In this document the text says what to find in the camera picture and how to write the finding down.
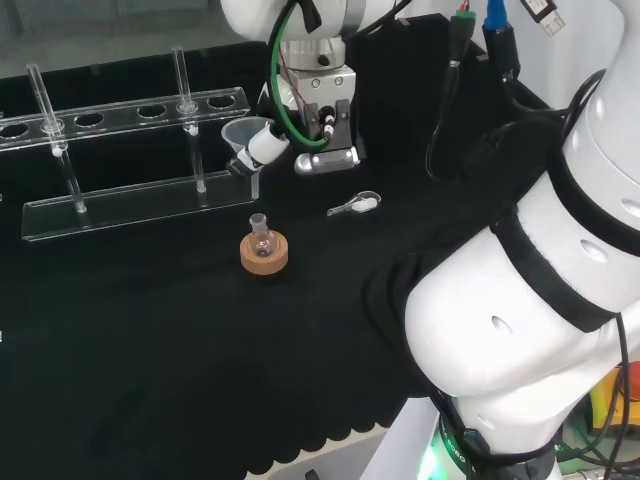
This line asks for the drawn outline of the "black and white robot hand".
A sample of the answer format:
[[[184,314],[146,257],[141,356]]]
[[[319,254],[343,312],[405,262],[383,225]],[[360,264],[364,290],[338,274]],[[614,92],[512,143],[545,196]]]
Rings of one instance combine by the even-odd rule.
[[[276,123],[268,89],[258,102],[258,116],[234,120],[222,129],[223,139],[234,153],[227,170],[252,177],[281,159],[292,159],[301,176],[351,170],[366,157],[358,132],[354,98],[356,73],[343,66],[324,72],[283,68],[277,91],[291,123],[308,139],[330,134],[322,148],[303,146]]]

